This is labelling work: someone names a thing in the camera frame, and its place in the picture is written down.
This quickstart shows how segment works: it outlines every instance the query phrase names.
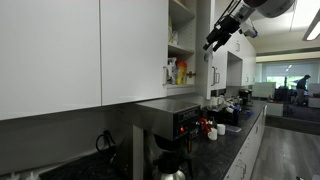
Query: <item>person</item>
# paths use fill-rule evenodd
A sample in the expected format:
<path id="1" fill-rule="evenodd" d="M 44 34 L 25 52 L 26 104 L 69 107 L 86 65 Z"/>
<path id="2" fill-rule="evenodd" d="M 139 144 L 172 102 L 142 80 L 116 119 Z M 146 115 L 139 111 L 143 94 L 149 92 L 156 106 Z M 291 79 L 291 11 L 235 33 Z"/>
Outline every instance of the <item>person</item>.
<path id="1" fill-rule="evenodd" d="M 307 91 L 306 88 L 306 83 L 307 83 L 307 79 L 309 79 L 311 76 L 310 75 L 305 75 L 302 79 L 300 79 L 297 83 L 297 98 L 296 98 L 296 103 L 298 105 L 303 105 L 303 101 L 304 101 L 304 92 Z"/>

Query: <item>robotic arm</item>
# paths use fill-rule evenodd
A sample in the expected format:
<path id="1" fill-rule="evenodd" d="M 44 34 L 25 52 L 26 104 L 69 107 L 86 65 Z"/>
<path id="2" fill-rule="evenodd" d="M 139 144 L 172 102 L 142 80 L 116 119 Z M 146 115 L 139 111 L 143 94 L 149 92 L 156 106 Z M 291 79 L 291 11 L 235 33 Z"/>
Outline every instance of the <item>robotic arm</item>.
<path id="1" fill-rule="evenodd" d="M 232 0 L 227 9 L 214 25 L 214 29 L 207 36 L 206 44 L 203 46 L 207 50 L 211 44 L 217 42 L 213 51 L 226 44 L 231 35 L 239 30 L 252 38 L 257 36 L 254 27 L 250 27 L 246 21 L 250 15 L 257 10 L 260 14 L 268 18 L 280 16 L 286 12 L 294 3 L 294 0 Z"/>

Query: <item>red light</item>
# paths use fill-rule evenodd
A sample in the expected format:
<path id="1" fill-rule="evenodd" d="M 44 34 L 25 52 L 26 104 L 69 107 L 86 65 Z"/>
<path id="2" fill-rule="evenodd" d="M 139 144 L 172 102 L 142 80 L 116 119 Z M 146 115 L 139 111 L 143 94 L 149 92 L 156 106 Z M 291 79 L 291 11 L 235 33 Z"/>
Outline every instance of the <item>red light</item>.
<path id="1" fill-rule="evenodd" d="M 183 127 L 180 128 L 180 132 L 181 132 L 181 133 L 184 132 L 184 128 L 183 128 Z"/>

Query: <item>black countertop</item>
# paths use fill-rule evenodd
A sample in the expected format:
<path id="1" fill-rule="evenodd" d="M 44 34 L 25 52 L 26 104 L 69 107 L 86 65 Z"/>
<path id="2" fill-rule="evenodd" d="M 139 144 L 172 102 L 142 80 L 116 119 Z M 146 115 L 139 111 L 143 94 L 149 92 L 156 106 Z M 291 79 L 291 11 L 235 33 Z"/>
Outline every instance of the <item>black countertop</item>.
<path id="1" fill-rule="evenodd" d="M 194 178 L 190 177 L 185 163 L 182 165 L 182 170 L 186 178 L 189 180 L 222 180 L 265 105 L 266 102 L 254 101 L 252 106 L 242 108 L 238 122 L 238 127 L 241 127 L 240 132 L 226 131 L 225 135 L 218 136 L 215 141 L 209 140 L 204 134 L 193 139 L 192 152 L 189 156 L 192 160 Z M 246 110 L 253 111 L 254 114 L 249 116 L 245 114 Z M 109 164 L 110 159 L 109 155 L 96 153 L 43 173 L 40 177 L 43 180 L 123 179 L 116 173 L 114 166 Z"/>
<path id="2" fill-rule="evenodd" d="M 226 131 L 225 135 L 218 135 L 215 141 L 210 140 L 204 134 L 194 139 L 192 152 L 189 154 L 193 163 L 194 178 L 187 179 L 222 180 L 265 106 L 266 102 L 254 101 L 252 106 L 242 108 L 237 125 L 241 127 L 240 132 Z M 254 114 L 249 116 L 245 113 L 246 110 L 253 111 Z"/>

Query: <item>granite countertop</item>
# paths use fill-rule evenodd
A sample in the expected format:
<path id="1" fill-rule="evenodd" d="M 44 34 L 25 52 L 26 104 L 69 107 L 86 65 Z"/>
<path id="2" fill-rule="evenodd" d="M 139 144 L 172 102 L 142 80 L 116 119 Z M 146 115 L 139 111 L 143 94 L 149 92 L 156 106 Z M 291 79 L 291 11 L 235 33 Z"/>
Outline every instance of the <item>granite countertop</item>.
<path id="1" fill-rule="evenodd" d="M 193 140 L 192 152 L 189 154 L 194 171 L 192 179 L 222 180 L 225 177 L 265 105 L 264 101 L 253 101 L 252 106 L 243 107 L 238 122 L 242 130 L 238 133 L 226 131 L 225 135 L 218 136 L 215 141 L 201 134 Z M 246 115 L 245 110 L 253 111 L 254 115 Z"/>

